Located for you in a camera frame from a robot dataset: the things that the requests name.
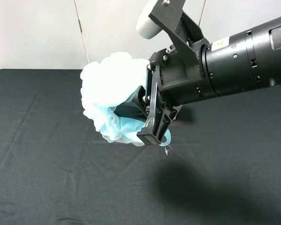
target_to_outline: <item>label sticker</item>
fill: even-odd
[[[226,37],[221,40],[213,42],[213,44],[211,46],[211,51],[213,52],[213,51],[219,50],[221,48],[227,47],[229,45],[229,39],[230,39],[230,37]]]

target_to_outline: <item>black tablecloth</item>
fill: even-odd
[[[281,225],[281,86],[184,106],[173,148],[108,144],[79,70],[0,70],[0,225]]]

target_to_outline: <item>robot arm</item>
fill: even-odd
[[[115,111],[146,121],[137,134],[146,145],[161,143],[184,104],[281,84],[281,17],[210,44],[184,3],[155,1],[149,18],[157,26],[144,36],[163,29],[173,45],[149,59],[147,89],[140,86]]]

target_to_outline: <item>black cylindrical motor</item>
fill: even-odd
[[[203,48],[217,96],[281,84],[281,17]]]

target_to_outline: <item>black table surface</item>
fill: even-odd
[[[0,70],[0,225],[281,225],[281,85],[184,106],[166,155],[108,144],[80,72]]]

